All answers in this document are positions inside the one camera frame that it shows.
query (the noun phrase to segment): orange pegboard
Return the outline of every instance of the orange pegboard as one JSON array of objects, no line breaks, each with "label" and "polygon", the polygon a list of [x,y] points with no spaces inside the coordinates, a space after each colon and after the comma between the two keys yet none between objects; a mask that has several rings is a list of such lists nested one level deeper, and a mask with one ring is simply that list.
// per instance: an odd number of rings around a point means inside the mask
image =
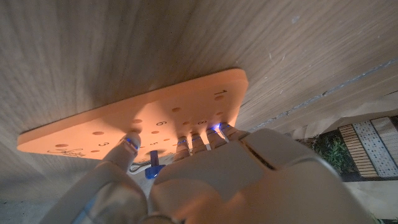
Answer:
[{"label": "orange pegboard", "polygon": [[220,122],[234,125],[248,87],[246,74],[231,69],[135,96],[28,131],[18,150],[58,156],[102,159],[130,130],[140,132],[136,162],[175,153],[177,138]]}]

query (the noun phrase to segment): green plant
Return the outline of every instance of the green plant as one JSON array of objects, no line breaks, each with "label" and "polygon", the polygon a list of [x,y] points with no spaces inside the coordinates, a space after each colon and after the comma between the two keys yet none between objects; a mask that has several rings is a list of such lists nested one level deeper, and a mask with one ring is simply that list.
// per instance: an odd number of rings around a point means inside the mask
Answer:
[{"label": "green plant", "polygon": [[356,170],[354,161],[344,141],[336,133],[318,136],[312,145],[312,149],[326,160],[339,174]]}]

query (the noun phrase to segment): wooden floor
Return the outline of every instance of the wooden floor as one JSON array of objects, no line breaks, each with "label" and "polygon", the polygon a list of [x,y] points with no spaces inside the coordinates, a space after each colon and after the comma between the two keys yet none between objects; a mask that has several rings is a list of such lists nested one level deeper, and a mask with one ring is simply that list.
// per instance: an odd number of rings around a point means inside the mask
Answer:
[{"label": "wooden floor", "polygon": [[244,130],[397,91],[398,2],[1,1],[0,198],[59,197],[97,163],[19,152],[20,133],[233,67]]}]

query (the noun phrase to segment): gray robot arm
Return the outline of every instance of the gray robot arm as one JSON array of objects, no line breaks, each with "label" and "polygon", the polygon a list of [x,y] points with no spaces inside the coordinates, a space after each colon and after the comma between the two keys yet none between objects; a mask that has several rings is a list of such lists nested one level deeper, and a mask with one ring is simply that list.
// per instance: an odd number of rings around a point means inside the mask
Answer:
[{"label": "gray robot arm", "polygon": [[215,130],[206,132],[210,151],[193,135],[192,155],[180,138],[174,162],[160,171],[148,201],[126,175],[135,157],[127,156],[126,146],[139,143],[124,141],[43,222],[372,223],[337,173],[310,149],[268,129],[249,134],[223,123],[220,131],[225,140]]}]

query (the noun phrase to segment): signature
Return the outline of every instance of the signature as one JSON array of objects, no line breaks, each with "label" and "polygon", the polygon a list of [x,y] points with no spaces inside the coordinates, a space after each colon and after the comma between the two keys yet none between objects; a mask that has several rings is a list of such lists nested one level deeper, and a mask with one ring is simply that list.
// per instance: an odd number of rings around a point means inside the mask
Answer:
[{"label": "signature", "polygon": [[77,151],[81,151],[83,149],[56,149],[56,152],[48,150],[47,152],[49,153],[61,153],[63,156],[75,156],[75,157],[83,157],[85,156],[83,153],[81,152],[77,152]]}]

